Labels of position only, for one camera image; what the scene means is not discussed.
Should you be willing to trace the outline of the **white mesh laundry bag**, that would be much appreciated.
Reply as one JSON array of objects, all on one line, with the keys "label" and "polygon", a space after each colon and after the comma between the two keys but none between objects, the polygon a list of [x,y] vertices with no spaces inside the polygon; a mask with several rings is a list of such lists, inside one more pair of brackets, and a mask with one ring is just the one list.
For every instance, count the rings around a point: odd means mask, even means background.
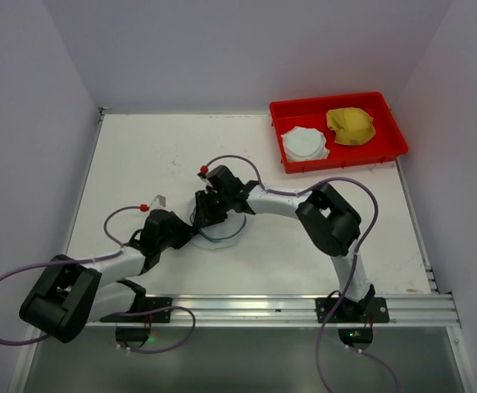
[{"label": "white mesh laundry bag", "polygon": [[201,228],[189,241],[191,246],[205,251],[218,251],[235,246],[243,234],[248,219],[231,210],[223,223]]}]

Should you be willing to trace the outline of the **white round pad insert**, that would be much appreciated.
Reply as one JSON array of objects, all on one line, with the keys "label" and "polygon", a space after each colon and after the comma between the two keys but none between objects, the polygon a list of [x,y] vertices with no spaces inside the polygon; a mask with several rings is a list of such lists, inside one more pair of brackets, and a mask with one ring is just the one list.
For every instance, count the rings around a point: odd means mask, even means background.
[{"label": "white round pad insert", "polygon": [[322,160],[329,156],[327,139],[318,129],[294,127],[282,135],[285,155],[290,162]]}]

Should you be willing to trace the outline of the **yellow bra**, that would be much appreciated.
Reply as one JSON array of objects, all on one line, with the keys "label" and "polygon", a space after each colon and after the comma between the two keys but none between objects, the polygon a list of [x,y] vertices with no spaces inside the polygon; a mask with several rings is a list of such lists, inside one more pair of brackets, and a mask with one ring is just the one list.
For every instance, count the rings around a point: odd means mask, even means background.
[{"label": "yellow bra", "polygon": [[356,107],[344,107],[329,110],[326,123],[334,132],[334,142],[341,146],[362,146],[375,135],[373,118],[364,110]]}]

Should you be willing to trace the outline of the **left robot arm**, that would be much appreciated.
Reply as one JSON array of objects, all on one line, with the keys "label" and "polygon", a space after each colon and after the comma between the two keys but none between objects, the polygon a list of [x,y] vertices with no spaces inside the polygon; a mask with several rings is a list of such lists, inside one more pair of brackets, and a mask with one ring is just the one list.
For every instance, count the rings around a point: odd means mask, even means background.
[{"label": "left robot arm", "polygon": [[178,250],[194,228],[175,213],[151,210],[141,229],[113,256],[79,262],[57,255],[20,306],[20,318],[62,343],[74,340],[87,323],[167,323],[169,297],[150,300],[134,278],[147,273],[169,248]]}]

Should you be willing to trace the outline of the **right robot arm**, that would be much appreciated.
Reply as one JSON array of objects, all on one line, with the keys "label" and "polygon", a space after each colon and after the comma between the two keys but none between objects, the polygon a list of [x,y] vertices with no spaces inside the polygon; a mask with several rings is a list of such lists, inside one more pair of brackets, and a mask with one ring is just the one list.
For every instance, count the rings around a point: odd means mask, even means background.
[{"label": "right robot arm", "polygon": [[195,194],[190,221],[200,233],[224,223],[231,210],[296,219],[312,244],[332,260],[343,297],[342,312],[347,316],[366,312],[375,288],[358,261],[364,239],[361,216],[328,181],[301,191],[275,190],[259,180],[243,183],[224,165],[213,170],[203,166],[198,177],[206,182],[206,189]]}]

